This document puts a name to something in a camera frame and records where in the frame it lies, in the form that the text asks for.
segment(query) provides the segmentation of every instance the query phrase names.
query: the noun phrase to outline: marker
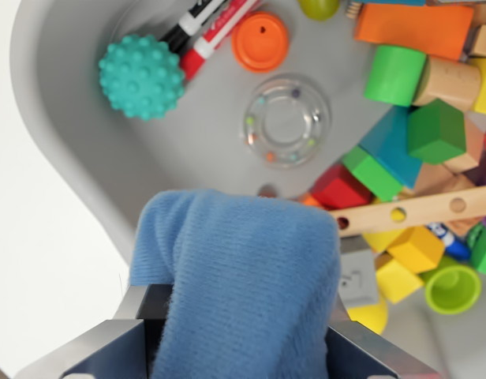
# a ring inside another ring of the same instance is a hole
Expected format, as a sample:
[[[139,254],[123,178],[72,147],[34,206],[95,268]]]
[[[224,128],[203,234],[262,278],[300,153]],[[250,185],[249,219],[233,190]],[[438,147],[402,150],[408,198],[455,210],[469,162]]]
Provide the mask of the marker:
[[[469,247],[441,223],[429,223],[427,228],[443,242],[446,253],[451,257],[458,261],[466,261],[471,257]]]
[[[196,76],[197,71],[219,48],[224,37],[228,36],[237,23],[259,2],[259,0],[232,0],[211,27],[200,37],[192,49],[180,61],[187,80]]]
[[[176,24],[161,39],[170,47],[172,53],[178,54],[201,27],[208,21],[212,14],[227,0],[197,0],[196,4],[184,14]]]

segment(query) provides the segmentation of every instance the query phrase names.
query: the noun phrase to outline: blue marker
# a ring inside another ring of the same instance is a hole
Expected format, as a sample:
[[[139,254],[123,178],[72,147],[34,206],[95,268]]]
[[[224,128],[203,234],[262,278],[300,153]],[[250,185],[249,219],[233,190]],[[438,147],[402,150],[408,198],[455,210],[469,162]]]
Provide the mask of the blue marker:
[[[467,261],[471,257],[471,250],[456,235],[446,229],[441,223],[430,223],[427,228],[443,241],[448,255],[458,261]]]

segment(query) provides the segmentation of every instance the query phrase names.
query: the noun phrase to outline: orange plastic lid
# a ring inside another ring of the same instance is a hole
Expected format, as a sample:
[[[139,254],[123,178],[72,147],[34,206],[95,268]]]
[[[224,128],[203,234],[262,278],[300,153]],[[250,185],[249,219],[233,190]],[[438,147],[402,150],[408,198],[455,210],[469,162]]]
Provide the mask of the orange plastic lid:
[[[276,69],[289,50],[285,25],[275,15],[265,12],[243,20],[234,30],[232,43],[238,63],[254,73]]]

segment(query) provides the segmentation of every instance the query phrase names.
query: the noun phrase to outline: white background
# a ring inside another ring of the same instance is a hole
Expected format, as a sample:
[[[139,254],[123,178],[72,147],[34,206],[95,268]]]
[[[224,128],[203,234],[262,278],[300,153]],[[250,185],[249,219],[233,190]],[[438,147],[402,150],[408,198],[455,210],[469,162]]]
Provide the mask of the white background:
[[[112,318],[128,268],[28,135],[9,42],[20,0],[0,0],[0,368],[13,376]]]

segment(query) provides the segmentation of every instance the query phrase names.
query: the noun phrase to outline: red marker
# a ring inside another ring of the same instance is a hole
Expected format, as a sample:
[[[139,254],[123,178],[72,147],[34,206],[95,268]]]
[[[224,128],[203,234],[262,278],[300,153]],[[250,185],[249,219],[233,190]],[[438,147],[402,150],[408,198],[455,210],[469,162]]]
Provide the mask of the red marker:
[[[200,37],[192,49],[180,61],[185,77],[190,81],[204,62],[219,48],[237,23],[259,2],[259,0],[232,0],[211,27]]]

